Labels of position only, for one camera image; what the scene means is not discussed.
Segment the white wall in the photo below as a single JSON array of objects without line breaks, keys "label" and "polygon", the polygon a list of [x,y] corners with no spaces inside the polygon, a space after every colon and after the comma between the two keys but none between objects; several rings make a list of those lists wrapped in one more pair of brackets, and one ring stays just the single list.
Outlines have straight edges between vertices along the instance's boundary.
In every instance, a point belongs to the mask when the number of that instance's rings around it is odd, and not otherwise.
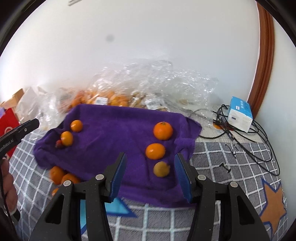
[{"label": "white wall", "polygon": [[217,77],[216,102],[227,104],[232,95],[247,99],[258,46],[253,0],[82,0],[70,7],[47,0],[0,58],[0,99],[20,87],[89,80],[110,61],[166,58]]},{"label": "white wall", "polygon": [[256,120],[265,129],[280,165],[290,227],[296,218],[296,48],[278,22],[274,23],[274,65]]}]

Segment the wooden trim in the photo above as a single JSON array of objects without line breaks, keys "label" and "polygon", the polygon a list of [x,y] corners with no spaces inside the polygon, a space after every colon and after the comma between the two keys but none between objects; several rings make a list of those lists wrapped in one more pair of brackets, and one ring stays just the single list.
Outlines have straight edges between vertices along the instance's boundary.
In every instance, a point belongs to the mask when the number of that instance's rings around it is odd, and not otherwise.
[{"label": "wooden trim", "polygon": [[257,3],[260,22],[260,53],[254,83],[248,98],[253,118],[263,102],[274,61],[274,22],[272,16]]}]

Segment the purple towel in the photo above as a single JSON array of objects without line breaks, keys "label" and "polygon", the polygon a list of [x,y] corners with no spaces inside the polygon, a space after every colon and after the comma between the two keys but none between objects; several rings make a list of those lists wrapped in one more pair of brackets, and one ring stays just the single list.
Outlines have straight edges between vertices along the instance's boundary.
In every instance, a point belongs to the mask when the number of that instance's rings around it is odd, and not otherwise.
[{"label": "purple towel", "polygon": [[[72,133],[73,145],[56,149],[61,133],[70,131],[71,122],[77,119],[82,121],[83,130]],[[159,141],[153,135],[154,125],[161,121],[174,129],[168,141]],[[161,207],[181,207],[188,204],[175,175],[174,156],[181,152],[189,160],[201,129],[199,123],[177,113],[81,104],[69,112],[58,128],[37,141],[33,151],[40,167],[59,166],[82,180],[102,173],[124,152],[128,162],[119,196]],[[166,149],[164,158],[157,161],[145,156],[146,147],[155,142]],[[159,161],[170,165],[170,174],[165,178],[153,174]]]}]

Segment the red bag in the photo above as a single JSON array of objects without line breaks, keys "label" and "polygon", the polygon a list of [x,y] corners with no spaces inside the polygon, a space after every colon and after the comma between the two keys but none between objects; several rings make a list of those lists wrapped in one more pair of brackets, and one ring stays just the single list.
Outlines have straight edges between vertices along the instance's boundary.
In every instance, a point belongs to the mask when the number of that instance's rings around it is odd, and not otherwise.
[{"label": "red bag", "polygon": [[[3,136],[7,132],[11,131],[13,128],[19,126],[20,124],[15,117],[12,109],[9,108],[5,111],[5,114],[0,118],[0,136]],[[12,148],[7,155],[9,158],[12,157],[13,152],[15,151],[16,147]]]}]

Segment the human hand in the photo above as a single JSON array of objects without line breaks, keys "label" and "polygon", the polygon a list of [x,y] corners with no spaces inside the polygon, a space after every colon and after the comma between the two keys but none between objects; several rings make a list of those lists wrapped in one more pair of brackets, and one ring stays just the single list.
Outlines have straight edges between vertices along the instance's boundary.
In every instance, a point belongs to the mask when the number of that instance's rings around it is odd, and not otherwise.
[{"label": "human hand", "polygon": [[6,204],[10,213],[14,212],[17,206],[17,190],[13,185],[13,176],[9,173],[9,161],[3,159],[1,171],[3,176],[3,190],[6,195]]}]

